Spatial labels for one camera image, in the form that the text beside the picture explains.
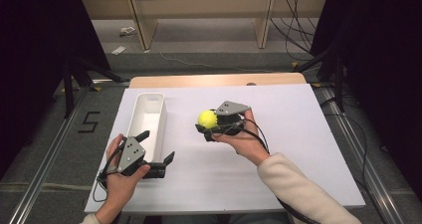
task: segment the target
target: hand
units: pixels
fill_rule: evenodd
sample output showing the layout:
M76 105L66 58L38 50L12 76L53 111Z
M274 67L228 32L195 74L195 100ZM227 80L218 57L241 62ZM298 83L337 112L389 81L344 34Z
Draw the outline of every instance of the hand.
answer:
M245 111L245 120L244 129L258 135L258 128L249 121L255 122L252 111ZM257 166L270 156L256 138L242 131L233 136L213 134L212 138L216 141L229 143L240 155L248 158Z
M118 148L123 135L119 134L112 140L106 151L107 159ZM116 155L110 162L110 166L118 165ZM110 223L118 215L124 205L133 195L137 182L149 171L149 165L141 166L132 176L124 176L120 173L109 174L106 178L107 198L103 206L97 211L96 217L100 223Z

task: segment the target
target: tennis ball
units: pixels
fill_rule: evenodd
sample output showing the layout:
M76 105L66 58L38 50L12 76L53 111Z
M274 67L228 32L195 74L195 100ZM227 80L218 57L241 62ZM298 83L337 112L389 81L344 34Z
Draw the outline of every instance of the tennis ball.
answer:
M198 124L205 128L217 126L217 115L213 111L202 112L198 117Z

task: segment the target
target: white tabletop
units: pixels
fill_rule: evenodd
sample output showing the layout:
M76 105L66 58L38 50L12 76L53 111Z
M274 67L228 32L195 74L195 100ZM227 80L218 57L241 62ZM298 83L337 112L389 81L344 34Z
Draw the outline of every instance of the white tabletop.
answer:
M167 121L161 158L171 151L175 157L165 178L138 183L123 212L169 215L282 209L254 164L228 144L206 142L197 132L198 115L225 101L252 107L270 153L283 153L341 205L364 205L309 85L127 89L108 143L127 133L135 100L143 93L164 94ZM99 169L105 163L103 159ZM105 196L97 188L96 198ZM85 211L96 212L101 205L90 195Z

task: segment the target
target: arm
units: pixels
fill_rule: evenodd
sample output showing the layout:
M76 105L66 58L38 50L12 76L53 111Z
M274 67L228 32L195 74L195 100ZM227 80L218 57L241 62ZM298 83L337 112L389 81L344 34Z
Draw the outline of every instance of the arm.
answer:
M112 140L106 151L107 158L111 156L118 147L123 138L119 134ZM110 165L117 165L118 157L116 156ZM90 214L84 219L84 224L88 223L111 223L118 213L123 209L124 205L133 195L137 182L149 171L148 165L141 166L132 176L123 176L120 173L110 174L106 178L107 198L103 206L96 214Z
M253 122L251 111L245 119ZM258 134L257 128L246 121L245 129ZM283 202L302 215L319 223L360 223L344 207L307 179L302 172L280 153L269 155L252 136L240 132L235 136L214 135L216 141L227 142L236 151L258 166L258 174L270 190Z

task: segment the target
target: white rectangular container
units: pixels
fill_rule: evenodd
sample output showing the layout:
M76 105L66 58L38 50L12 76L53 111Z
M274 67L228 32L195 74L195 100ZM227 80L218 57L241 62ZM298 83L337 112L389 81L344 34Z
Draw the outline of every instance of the white rectangular container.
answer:
M127 136L138 136L149 130L149 137L140 143L146 150L147 162L159 162L164 139L167 111L164 95L160 93L140 94L134 105Z

